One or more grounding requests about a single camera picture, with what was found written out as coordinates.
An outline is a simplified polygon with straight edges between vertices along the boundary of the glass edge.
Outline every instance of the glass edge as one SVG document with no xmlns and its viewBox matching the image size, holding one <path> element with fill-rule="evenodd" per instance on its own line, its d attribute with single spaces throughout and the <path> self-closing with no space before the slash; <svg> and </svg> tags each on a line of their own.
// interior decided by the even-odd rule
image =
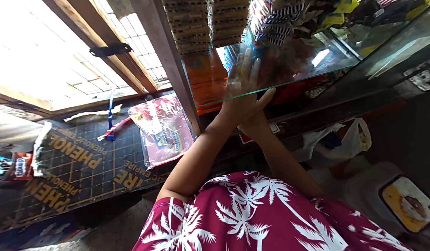
<svg viewBox="0 0 430 251">
<path fill-rule="evenodd" d="M 264 91 L 264 90 L 267 90 L 267 89 L 270 89 L 270 88 L 283 86 L 283 85 L 286 85 L 286 84 L 289 84 L 289 83 L 295 83 L 295 82 L 302 81 L 302 80 L 305 80 L 305 79 L 310 79 L 310 78 L 317 77 L 317 76 L 320 76 L 320 75 L 323 75 L 323 74 L 328 74 L 328 73 L 331 73 L 331 72 L 334 72 L 334 71 L 340 71 L 340 70 L 348 69 L 348 68 L 354 67 L 354 66 L 355 66 L 355 65 L 357 65 L 358 63 L 359 63 L 359 60 L 358 60 L 358 59 L 356 59 L 356 64 L 351 64 L 351 65 L 349 65 L 349 66 L 341 67 L 341 68 L 339 68 L 339 69 L 335 69 L 335 70 L 331 70 L 331 71 L 322 72 L 322 73 L 320 73 L 320 74 L 315 74 L 315 75 L 312 75 L 312 76 L 309 76 L 309 77 L 306 77 L 306 78 L 301 78 L 301 79 L 297 79 L 297 80 L 294 80 L 294 81 L 290 81 L 290 82 L 286 82 L 286 83 L 281 83 L 281 84 L 273 85 L 273 86 L 270 86 L 270 87 L 262 88 L 262 89 L 259 89 L 259 90 L 256 90 L 256 91 L 252 91 L 252 92 L 247 92 L 247 93 L 240 94 L 240 95 L 237 95 L 237 96 L 233 96 L 233 97 L 229 97 L 229 98 L 224 98 L 224 99 L 220 99 L 220 100 L 212 101 L 212 102 L 209 102 L 209 103 L 207 103 L 207 104 L 203 104 L 203 105 L 196 106 L 196 107 L 197 107 L 197 108 L 199 108 L 199 107 L 204 107 L 204 106 L 208 106 L 208 105 L 212 105 L 212 104 L 220 103 L 220 102 L 223 102 L 223 101 L 226 101 L 226 100 L 230 100 L 230 99 L 238 98 L 238 97 L 241 97 L 241 96 L 246 96 L 246 95 L 249 95 L 249 94 L 254 94 L 254 93 L 256 93 L 256 92 L 261 92 L 261 91 Z"/>
</svg>

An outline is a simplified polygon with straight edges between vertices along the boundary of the hand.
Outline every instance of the hand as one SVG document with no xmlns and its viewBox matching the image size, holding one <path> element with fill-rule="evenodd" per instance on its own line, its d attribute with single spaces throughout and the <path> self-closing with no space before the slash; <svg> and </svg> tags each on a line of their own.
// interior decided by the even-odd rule
<svg viewBox="0 0 430 251">
<path fill-rule="evenodd" d="M 257 144 L 259 144 L 263 139 L 269 138 L 270 135 L 273 135 L 263 111 L 259 111 L 251 118 L 242 122 L 238 126 L 238 129 L 257 142 Z"/>
<path fill-rule="evenodd" d="M 257 81 L 260 70 L 260 59 L 252 66 L 252 50 L 246 49 L 245 55 L 239 54 L 237 64 L 232 66 L 227 81 L 226 96 L 236 97 L 257 90 Z M 223 101 L 223 107 L 218 114 L 224 123 L 232 128 L 261 111 L 271 101 L 275 88 L 269 89 L 257 100 L 257 94 L 248 94 Z"/>
</svg>

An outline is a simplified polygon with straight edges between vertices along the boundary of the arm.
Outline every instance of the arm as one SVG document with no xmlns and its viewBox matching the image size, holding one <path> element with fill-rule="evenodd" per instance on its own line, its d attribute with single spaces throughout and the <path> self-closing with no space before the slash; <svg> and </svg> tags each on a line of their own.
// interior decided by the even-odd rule
<svg viewBox="0 0 430 251">
<path fill-rule="evenodd" d="M 233 96 L 256 89 L 260 61 L 257 60 L 251 69 L 251 50 L 247 49 L 244 59 L 242 54 L 238 55 L 237 65 L 239 67 L 232 67 L 226 90 L 228 94 Z M 164 197 L 175 197 L 188 202 L 207 179 L 215 157 L 226 143 L 231 132 L 242 121 L 262 110 L 272 99 L 274 92 L 275 89 L 268 90 L 260 100 L 257 100 L 257 95 L 254 93 L 224 101 L 217 117 L 198 137 L 170 173 L 156 200 Z"/>
<path fill-rule="evenodd" d="M 199 190 L 209 175 L 215 157 L 236 125 L 217 116 L 179 160 L 165 181 L 156 200 L 175 197 L 184 202 Z"/>
<path fill-rule="evenodd" d="M 272 133 L 262 111 L 239 125 L 238 128 L 261 147 L 275 178 L 293 186 L 307 198 L 324 195 L 316 181 L 307 174 L 277 136 Z"/>
</svg>

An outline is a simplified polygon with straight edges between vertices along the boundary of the wooden post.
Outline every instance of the wooden post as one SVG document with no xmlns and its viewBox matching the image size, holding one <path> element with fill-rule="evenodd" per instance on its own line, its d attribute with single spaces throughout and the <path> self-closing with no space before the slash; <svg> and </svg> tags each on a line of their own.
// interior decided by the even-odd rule
<svg viewBox="0 0 430 251">
<path fill-rule="evenodd" d="M 161 0 L 130 0 L 178 99 L 199 136 L 201 127 L 184 67 L 173 40 L 172 31 Z"/>
</svg>

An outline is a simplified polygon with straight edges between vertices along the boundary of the wooden window frame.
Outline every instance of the wooden window frame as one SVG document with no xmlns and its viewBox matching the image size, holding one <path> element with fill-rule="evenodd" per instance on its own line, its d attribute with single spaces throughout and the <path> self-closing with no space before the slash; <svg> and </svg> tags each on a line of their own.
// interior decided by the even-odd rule
<svg viewBox="0 0 430 251">
<path fill-rule="evenodd" d="M 123 36 L 107 19 L 106 14 L 89 0 L 43 1 L 90 48 L 104 47 L 114 43 L 126 43 Z M 117 100 L 159 91 L 155 81 L 133 52 L 102 57 L 101 59 L 138 93 L 120 97 Z M 80 106 L 54 110 L 49 101 L 0 85 L 1 105 L 32 112 L 42 117 L 51 117 L 107 102 L 107 100 L 100 100 Z"/>
<path fill-rule="evenodd" d="M 126 43 L 123 36 L 108 20 L 107 15 L 91 0 L 43 0 L 43 2 L 90 48 Z M 201 134 L 199 116 L 162 1 L 131 0 L 131 4 L 150 38 L 195 133 Z M 132 52 L 101 59 L 138 93 L 120 97 L 117 100 L 158 92 L 155 81 Z M 61 110 L 52 110 L 48 101 L 0 86 L 0 104 L 32 112 L 42 117 L 52 117 L 53 115 L 98 106 L 106 102 L 108 101 L 102 100 Z"/>
</svg>

